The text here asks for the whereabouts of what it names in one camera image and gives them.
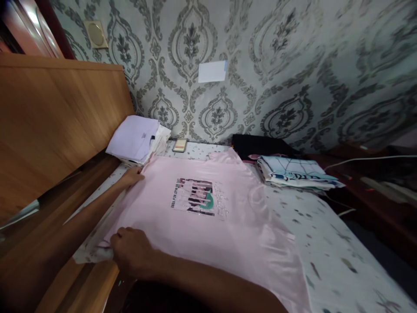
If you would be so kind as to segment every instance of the wooden headboard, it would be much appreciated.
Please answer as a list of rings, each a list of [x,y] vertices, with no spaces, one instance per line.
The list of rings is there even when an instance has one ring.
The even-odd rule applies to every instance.
[[[0,54],[0,225],[102,151],[134,114],[123,67]]]

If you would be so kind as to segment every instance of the white floral bed sheet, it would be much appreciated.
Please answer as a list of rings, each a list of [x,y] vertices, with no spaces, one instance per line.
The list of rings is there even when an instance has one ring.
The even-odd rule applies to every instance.
[[[188,143],[184,153],[174,153],[173,146],[173,142],[168,143],[167,157],[192,160],[208,160],[209,153],[229,148]],[[256,169],[248,166],[257,175]],[[120,165],[79,210],[114,184],[126,169]],[[313,313],[417,312],[413,301],[325,201],[311,193],[268,186],[265,186],[265,195],[270,208],[295,235]],[[110,250],[86,249],[91,247],[89,243],[97,236],[98,228],[75,253],[78,263],[111,257]]]

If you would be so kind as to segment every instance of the human hand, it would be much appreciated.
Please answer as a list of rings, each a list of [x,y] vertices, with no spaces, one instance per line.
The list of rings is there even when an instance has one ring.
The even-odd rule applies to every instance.
[[[142,169],[139,167],[131,167],[123,174],[117,183],[123,185],[124,188],[127,188],[140,180],[144,180],[145,176],[141,175],[141,171]]]
[[[140,280],[154,278],[162,252],[152,248],[142,230],[121,227],[110,238],[114,261],[121,272]]]

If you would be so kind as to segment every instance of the cable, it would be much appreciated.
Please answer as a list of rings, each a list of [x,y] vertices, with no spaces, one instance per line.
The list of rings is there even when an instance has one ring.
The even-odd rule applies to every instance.
[[[336,165],[341,165],[341,164],[344,164],[344,163],[347,163],[347,162],[350,162],[350,161],[357,161],[357,160],[378,160],[378,159],[392,159],[392,158],[396,158],[396,157],[417,157],[417,156],[382,156],[382,157],[376,157],[376,158],[359,158],[359,159],[349,159],[349,160],[346,160],[346,161],[343,161],[343,162],[340,162],[340,163],[336,163],[336,164],[333,164],[333,165],[329,165],[328,167],[326,167],[325,169],[324,169],[324,171],[326,171],[327,169],[329,169],[329,168],[331,168],[331,167],[334,167],[334,166],[336,166]]]
[[[356,211],[356,209],[354,209],[354,208],[353,208],[353,207],[351,207],[351,206],[348,206],[348,205],[346,205],[346,204],[343,204],[343,203],[340,203],[340,202],[338,202],[338,201],[336,201],[336,200],[333,200],[333,199],[332,199],[332,198],[330,198],[327,194],[326,194],[326,197],[327,197],[327,198],[329,198],[331,201],[333,201],[333,202],[335,202],[335,203],[337,203],[337,204],[343,205],[343,206],[345,206],[345,207],[347,207],[347,208],[349,208],[349,209],[350,209],[350,210],[344,211],[344,212],[342,212],[342,213],[339,213],[339,214],[338,214],[338,217],[341,217],[342,215],[345,215],[345,214],[348,214],[348,213],[350,213],[350,212]]]

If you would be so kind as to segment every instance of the patterned wallpaper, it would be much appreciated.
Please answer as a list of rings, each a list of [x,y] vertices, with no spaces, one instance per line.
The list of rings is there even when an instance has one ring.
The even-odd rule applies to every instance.
[[[233,133],[319,151],[417,121],[415,0],[51,0],[79,60],[125,68],[138,115],[192,141]],[[109,49],[91,48],[100,20]],[[198,83],[199,63],[228,60]]]

